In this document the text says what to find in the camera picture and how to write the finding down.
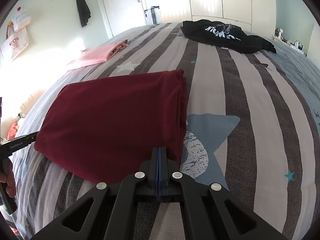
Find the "white star pattern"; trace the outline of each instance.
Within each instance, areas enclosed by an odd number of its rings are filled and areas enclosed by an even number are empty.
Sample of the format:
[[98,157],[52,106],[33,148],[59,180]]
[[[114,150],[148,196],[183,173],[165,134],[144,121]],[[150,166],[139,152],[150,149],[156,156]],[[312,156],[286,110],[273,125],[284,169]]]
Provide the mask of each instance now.
[[136,68],[136,66],[138,66],[138,65],[140,65],[140,63],[139,64],[135,64],[135,63],[127,62],[125,64],[117,66],[119,68],[117,72],[120,72],[120,71],[123,71],[123,70],[131,70],[131,71],[133,71]]

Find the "human hand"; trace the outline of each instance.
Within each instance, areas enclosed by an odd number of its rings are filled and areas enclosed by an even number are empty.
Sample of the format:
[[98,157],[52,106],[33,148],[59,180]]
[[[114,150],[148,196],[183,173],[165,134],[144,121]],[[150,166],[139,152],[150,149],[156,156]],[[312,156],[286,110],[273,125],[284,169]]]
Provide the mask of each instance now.
[[0,182],[7,183],[6,191],[9,197],[13,198],[16,193],[16,183],[14,181],[14,174],[13,174],[13,165],[10,159],[8,159],[8,175],[5,175],[3,172],[0,171]]

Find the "silver screw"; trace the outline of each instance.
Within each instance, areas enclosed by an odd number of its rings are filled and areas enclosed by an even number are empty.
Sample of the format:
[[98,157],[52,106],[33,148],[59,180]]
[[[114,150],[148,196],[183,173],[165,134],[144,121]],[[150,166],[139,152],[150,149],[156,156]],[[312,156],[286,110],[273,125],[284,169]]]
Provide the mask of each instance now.
[[181,179],[182,173],[176,171],[176,172],[172,173],[172,177],[174,177],[175,179]]
[[211,189],[214,191],[219,191],[222,189],[222,186],[219,183],[212,183],[211,184]]
[[134,176],[138,179],[142,179],[144,177],[144,173],[142,171],[138,171]]
[[102,190],[102,189],[105,189],[106,187],[107,187],[107,184],[104,183],[104,182],[99,182],[99,183],[97,184],[97,189]]

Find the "bed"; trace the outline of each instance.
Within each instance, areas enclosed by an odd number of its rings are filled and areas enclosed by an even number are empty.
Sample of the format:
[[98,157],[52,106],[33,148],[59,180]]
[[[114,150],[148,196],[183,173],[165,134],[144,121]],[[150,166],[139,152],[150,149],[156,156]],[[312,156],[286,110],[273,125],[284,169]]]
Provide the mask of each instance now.
[[[37,101],[17,136],[40,129],[67,84],[183,69],[188,108],[180,170],[203,184],[220,183],[288,239],[302,239],[320,215],[319,69],[275,41],[277,54],[240,54],[189,40],[181,25],[142,26],[110,39],[127,39],[129,47],[106,63],[65,73]],[[126,63],[138,65],[118,71]],[[12,218],[25,239],[94,186],[33,144],[12,162],[18,205]],[[136,228],[135,239],[184,239],[176,203],[140,206],[137,221],[144,229]]]

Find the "black shirt with white print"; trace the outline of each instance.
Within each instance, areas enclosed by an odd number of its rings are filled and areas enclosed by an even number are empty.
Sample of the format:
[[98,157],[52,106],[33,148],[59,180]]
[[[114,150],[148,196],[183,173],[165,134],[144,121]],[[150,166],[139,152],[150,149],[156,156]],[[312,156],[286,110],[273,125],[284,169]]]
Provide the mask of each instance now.
[[224,46],[239,53],[255,53],[265,49],[276,53],[273,44],[256,35],[246,35],[242,29],[232,24],[199,20],[184,21],[183,34],[200,43]]

